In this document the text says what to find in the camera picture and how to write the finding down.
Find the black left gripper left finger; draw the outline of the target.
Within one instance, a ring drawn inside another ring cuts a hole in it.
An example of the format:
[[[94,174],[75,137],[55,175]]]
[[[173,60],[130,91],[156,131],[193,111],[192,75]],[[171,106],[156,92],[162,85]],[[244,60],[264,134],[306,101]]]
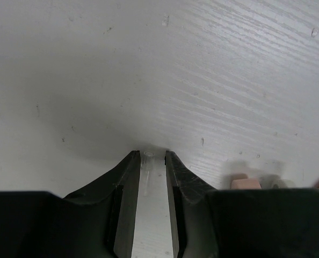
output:
[[[0,257],[130,257],[140,152],[61,198],[0,191]]]

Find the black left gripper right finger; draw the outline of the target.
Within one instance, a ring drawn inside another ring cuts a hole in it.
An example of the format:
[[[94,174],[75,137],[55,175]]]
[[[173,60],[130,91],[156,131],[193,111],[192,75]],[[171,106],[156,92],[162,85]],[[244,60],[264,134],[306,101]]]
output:
[[[217,190],[165,165],[174,257],[319,257],[319,190]]]

